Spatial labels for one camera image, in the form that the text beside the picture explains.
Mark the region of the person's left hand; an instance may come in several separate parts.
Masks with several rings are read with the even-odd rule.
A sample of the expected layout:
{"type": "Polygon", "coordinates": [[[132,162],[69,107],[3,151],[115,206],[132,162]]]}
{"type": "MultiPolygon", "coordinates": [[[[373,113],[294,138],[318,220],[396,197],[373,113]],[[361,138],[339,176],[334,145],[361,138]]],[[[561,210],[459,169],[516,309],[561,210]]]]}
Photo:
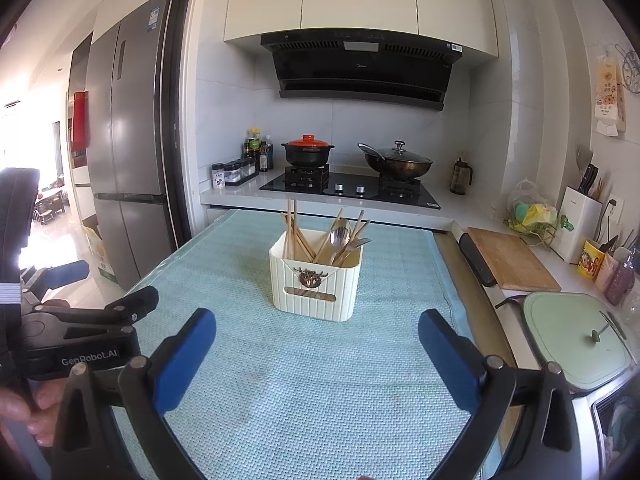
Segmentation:
{"type": "Polygon", "coordinates": [[[6,426],[8,420],[24,422],[28,432],[42,448],[50,448],[53,445],[66,382],[66,378],[40,382],[35,392],[35,411],[15,391],[9,388],[1,389],[1,433],[14,453],[18,452],[18,446],[6,426]]]}

